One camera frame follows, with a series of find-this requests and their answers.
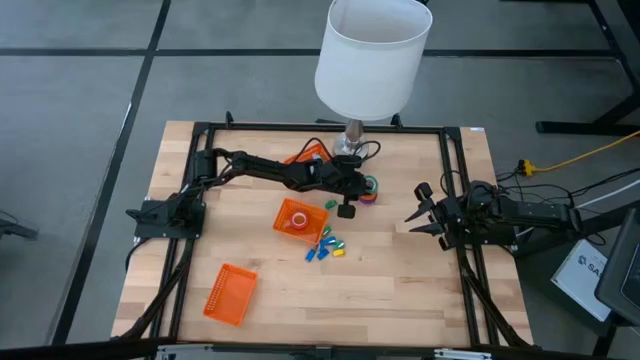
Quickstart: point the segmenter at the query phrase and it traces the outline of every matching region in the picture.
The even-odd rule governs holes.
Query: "orange plastic basket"
[[[291,226],[291,217],[294,213],[302,211],[307,214],[309,224],[304,229],[295,229]],[[322,230],[329,220],[329,212],[325,209],[305,204],[293,199],[284,199],[273,229],[283,234],[293,236],[296,239],[317,245],[322,237]]]
[[[329,159],[331,158],[329,156],[329,154],[327,154],[326,151],[324,151],[324,147],[320,144],[315,144],[311,147],[308,147],[302,154],[300,154],[300,157],[298,157],[296,159],[297,162],[303,162],[303,161],[307,161],[307,160],[313,160],[313,154],[318,154],[320,155],[320,157],[322,157],[322,161],[327,162],[329,161]],[[284,163],[285,164],[289,164],[291,162],[293,162],[293,159],[295,159],[296,156],[293,155],[291,157],[288,157]]]
[[[204,315],[223,323],[240,326],[258,274],[231,264],[222,264],[211,295],[204,306]]]

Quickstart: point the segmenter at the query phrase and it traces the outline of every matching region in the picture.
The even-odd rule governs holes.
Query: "lamp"
[[[364,157],[362,121],[388,118],[409,101],[433,17],[415,0],[334,0],[315,75],[316,92],[349,118],[335,154]]]

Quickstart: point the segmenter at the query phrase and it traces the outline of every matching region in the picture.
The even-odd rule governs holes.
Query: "wooden table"
[[[167,123],[149,187],[152,198],[164,199],[180,188],[192,128],[192,122]],[[484,131],[461,131],[469,177],[494,182]],[[218,130],[214,146],[284,160],[312,136],[330,146],[335,134]],[[196,242],[179,340],[469,346],[455,251],[443,252],[435,238],[408,232],[428,222],[426,216],[403,222],[417,208],[413,189],[418,183],[428,181],[434,199],[444,197],[438,185],[443,173],[438,137],[369,134],[368,138],[383,146],[361,169],[379,180],[378,200],[369,207],[358,203],[355,219],[338,218],[335,209],[329,219],[334,234],[346,242],[346,257],[307,263],[308,245],[272,230],[285,197],[322,207],[329,199],[339,200],[336,195],[300,194],[282,184],[246,176],[206,192],[206,223]],[[453,144],[450,153],[455,158]],[[133,325],[156,295],[167,243],[151,240],[132,257],[113,335]],[[531,341],[513,259],[495,246],[485,246],[484,254],[492,298],[520,336]],[[202,314],[223,263],[258,273],[241,327]],[[168,332],[173,298],[167,304],[161,334]],[[481,305],[477,299],[475,304],[481,338],[487,342]]]

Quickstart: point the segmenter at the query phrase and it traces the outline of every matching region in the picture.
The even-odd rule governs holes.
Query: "blue toy piece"
[[[311,260],[313,260],[313,257],[316,255],[316,249],[313,248],[311,250],[309,250],[309,252],[307,253],[307,257],[305,258],[305,260],[307,260],[307,262],[311,262]]]
[[[322,243],[322,245],[321,245],[322,247],[333,245],[333,244],[336,243],[336,237],[335,236],[329,236],[326,239],[322,239],[321,243]]]
[[[318,260],[324,259],[327,255],[329,255],[329,250],[325,248],[320,249],[320,252],[318,253]]]

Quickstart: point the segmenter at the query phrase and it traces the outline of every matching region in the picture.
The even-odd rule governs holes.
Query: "colorful ring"
[[[367,194],[377,194],[378,193],[378,180],[371,175],[367,175],[364,177],[364,180],[367,183],[367,186],[371,186],[371,190],[367,190]]]
[[[307,214],[302,211],[298,211],[291,216],[291,227],[296,230],[302,230],[309,225],[309,218]]]
[[[360,196],[360,202],[365,205],[371,205],[374,202],[376,202],[377,198],[378,198],[378,194],[362,195]]]

